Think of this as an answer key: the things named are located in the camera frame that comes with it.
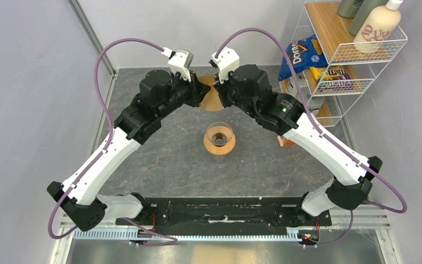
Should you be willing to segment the clear glass dripper cone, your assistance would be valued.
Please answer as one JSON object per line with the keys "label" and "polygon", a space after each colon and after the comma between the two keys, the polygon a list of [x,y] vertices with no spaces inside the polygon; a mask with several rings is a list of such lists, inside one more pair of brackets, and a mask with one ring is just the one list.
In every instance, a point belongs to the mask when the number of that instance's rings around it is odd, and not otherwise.
{"label": "clear glass dripper cone", "polygon": [[212,123],[206,130],[206,139],[216,147],[223,147],[234,137],[234,132],[227,123]]}

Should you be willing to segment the round wooden dripper stand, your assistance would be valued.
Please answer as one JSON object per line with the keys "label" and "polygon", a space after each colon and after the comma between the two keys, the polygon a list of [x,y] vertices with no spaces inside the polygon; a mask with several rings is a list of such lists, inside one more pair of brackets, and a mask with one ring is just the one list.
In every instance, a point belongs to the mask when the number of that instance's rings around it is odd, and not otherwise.
{"label": "round wooden dripper stand", "polygon": [[203,144],[206,150],[216,156],[229,154],[236,145],[236,138],[231,128],[226,126],[213,126],[208,128]]}

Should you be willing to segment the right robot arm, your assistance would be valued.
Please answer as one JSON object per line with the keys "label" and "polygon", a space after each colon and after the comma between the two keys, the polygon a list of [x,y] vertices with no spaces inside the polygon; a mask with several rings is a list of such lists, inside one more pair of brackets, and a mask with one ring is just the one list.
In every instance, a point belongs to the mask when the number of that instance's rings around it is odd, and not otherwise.
{"label": "right robot arm", "polygon": [[373,187],[373,173],[382,162],[357,156],[343,142],[313,120],[295,97],[274,92],[267,73],[255,64],[219,67],[214,87],[223,107],[235,106],[264,129],[305,149],[331,173],[326,184],[304,195],[295,210],[295,218],[309,225],[326,210],[340,207],[354,210],[367,201]]}

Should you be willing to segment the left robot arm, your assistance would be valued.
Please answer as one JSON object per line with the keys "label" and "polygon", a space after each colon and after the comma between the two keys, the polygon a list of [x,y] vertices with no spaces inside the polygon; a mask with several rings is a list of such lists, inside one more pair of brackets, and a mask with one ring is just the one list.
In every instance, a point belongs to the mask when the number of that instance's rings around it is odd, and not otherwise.
{"label": "left robot arm", "polygon": [[165,117],[183,105],[199,107],[209,91],[193,71],[189,77],[164,70],[146,74],[103,144],[70,178],[47,188],[76,228],[85,232],[117,218],[130,218],[139,225],[149,221],[151,211],[140,195],[105,196],[99,191],[123,161],[161,128]]}

